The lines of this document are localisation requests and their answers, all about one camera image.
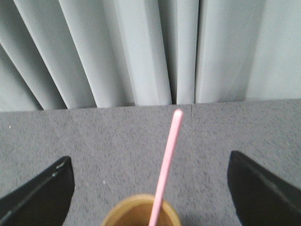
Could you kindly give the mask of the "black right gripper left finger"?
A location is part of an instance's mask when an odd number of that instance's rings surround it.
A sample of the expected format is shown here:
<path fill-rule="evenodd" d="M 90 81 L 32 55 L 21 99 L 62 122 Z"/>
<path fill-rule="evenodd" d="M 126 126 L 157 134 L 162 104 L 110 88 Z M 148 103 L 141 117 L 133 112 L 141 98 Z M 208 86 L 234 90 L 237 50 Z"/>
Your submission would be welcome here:
<path fill-rule="evenodd" d="M 0 199 L 2 226 L 61 226 L 75 190 L 71 157 L 63 156 Z"/>

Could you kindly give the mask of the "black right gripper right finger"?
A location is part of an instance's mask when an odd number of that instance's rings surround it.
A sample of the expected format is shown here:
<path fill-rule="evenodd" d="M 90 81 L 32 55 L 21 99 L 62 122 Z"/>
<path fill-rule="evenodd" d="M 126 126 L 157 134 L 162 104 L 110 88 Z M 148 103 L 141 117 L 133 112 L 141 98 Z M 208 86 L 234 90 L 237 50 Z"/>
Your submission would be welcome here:
<path fill-rule="evenodd" d="M 231 151 L 227 183 L 243 226 L 299 226 L 301 191 L 240 151 Z"/>

